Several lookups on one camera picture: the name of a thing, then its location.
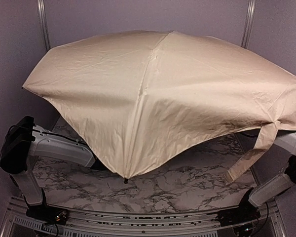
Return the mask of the cream and black umbrella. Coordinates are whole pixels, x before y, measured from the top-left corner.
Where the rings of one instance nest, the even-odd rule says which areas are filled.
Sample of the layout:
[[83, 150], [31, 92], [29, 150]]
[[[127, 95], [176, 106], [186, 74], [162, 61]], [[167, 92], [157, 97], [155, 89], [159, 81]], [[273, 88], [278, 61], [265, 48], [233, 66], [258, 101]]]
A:
[[229, 182], [296, 131], [296, 76], [214, 37], [131, 31], [50, 49], [23, 88], [52, 104], [112, 172], [153, 171], [205, 141], [258, 129]]

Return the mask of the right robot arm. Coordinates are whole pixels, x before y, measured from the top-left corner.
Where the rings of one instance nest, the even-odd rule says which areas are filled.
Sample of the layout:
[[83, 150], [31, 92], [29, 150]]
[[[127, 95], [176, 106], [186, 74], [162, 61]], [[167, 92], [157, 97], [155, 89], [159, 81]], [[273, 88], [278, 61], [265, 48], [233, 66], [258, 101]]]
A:
[[274, 144], [291, 154], [288, 165], [266, 182], [247, 191], [236, 208], [219, 211], [216, 220], [222, 227], [260, 218], [260, 206], [296, 185], [296, 132], [280, 132]]

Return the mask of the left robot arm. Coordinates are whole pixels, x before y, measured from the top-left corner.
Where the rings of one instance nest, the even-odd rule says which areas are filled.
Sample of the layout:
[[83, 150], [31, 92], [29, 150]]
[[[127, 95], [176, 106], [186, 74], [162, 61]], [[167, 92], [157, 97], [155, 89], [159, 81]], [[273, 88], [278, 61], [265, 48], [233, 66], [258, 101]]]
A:
[[22, 192], [28, 207], [26, 216], [65, 225], [69, 211], [47, 204], [45, 192], [33, 174], [39, 157], [70, 161], [94, 170], [106, 170], [106, 167], [85, 142], [44, 129], [31, 116], [10, 127], [0, 151], [0, 168]]

